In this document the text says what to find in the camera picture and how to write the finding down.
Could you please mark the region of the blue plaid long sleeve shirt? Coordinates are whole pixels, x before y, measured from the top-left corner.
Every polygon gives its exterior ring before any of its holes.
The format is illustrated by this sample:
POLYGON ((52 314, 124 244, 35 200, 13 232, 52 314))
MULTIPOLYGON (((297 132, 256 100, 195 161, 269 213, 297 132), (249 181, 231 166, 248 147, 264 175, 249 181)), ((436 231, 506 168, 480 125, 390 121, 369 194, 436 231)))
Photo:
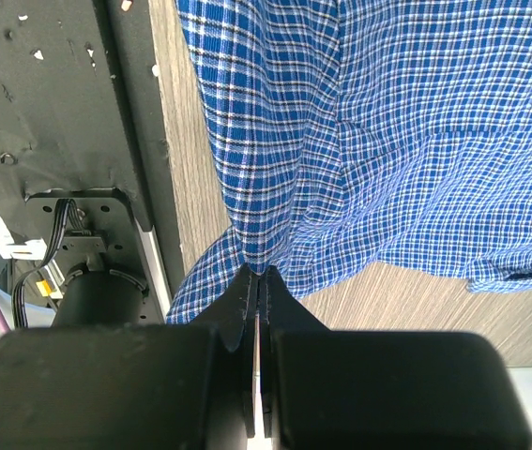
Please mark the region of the blue plaid long sleeve shirt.
POLYGON ((382 262, 532 289, 532 1, 180 1, 230 227, 182 282, 238 268, 295 298, 382 262))

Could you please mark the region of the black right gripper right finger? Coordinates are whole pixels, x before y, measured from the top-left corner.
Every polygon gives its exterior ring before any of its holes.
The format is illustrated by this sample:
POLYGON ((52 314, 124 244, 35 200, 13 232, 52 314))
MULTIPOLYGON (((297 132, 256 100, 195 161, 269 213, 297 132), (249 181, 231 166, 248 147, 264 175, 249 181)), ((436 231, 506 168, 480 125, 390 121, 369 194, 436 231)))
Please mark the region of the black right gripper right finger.
POLYGON ((264 430, 275 448, 532 448, 532 428, 486 338, 331 330, 275 268, 258 294, 264 430))

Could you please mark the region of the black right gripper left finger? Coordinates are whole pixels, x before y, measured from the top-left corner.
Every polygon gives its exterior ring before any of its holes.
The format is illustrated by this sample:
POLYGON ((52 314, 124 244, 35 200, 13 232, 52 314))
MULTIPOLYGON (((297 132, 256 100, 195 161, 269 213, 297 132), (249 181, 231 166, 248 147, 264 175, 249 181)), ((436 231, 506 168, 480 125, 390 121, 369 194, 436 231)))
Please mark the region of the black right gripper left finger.
POLYGON ((245 448, 256 288, 242 267, 191 322, 142 325, 131 281, 74 278, 52 326, 0 338, 0 449, 245 448))

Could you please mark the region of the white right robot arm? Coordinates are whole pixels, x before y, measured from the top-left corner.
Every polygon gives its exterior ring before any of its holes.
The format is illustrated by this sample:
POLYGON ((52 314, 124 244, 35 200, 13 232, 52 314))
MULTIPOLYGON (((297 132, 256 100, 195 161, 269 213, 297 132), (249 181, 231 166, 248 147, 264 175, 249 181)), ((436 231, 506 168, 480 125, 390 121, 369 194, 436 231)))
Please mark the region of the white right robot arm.
POLYGON ((116 190, 39 194, 41 268, 68 273, 53 323, 24 282, 0 338, 0 449, 530 449, 504 363, 465 332, 334 331, 281 274, 240 267, 186 324, 165 324, 116 190))

